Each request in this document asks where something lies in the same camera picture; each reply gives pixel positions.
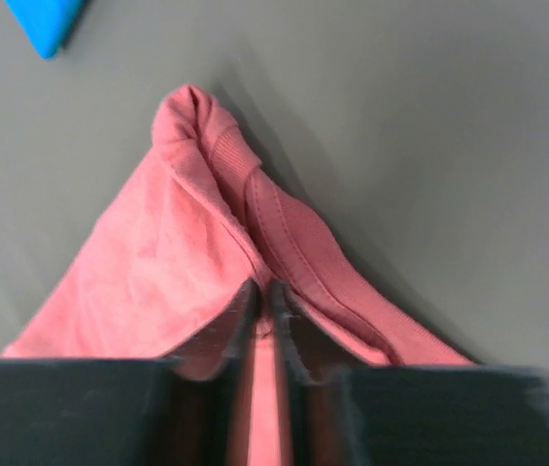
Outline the salmon pink t shirt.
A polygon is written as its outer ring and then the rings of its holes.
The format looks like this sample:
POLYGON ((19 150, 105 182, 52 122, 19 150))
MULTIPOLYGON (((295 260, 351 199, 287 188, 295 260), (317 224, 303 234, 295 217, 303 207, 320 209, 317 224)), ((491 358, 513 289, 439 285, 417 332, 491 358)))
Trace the salmon pink t shirt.
POLYGON ((187 84, 10 358, 151 357, 212 322, 247 280, 288 283, 319 328, 376 365, 461 365, 351 265, 308 206, 262 170, 238 123, 187 84))

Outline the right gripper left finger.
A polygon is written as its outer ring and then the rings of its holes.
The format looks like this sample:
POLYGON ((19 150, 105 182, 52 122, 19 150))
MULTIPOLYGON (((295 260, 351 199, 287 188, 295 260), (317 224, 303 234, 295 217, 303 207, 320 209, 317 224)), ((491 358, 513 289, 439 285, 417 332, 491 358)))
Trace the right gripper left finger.
POLYGON ((258 305, 244 282, 156 358, 0 359, 0 465, 244 464, 258 305))

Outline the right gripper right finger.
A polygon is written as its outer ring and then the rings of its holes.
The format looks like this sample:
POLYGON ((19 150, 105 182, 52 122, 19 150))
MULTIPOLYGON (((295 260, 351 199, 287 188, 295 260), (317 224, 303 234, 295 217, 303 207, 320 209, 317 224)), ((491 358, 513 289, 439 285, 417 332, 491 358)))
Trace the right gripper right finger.
POLYGON ((371 366, 268 290, 295 465, 549 465, 549 378, 522 367, 371 366))

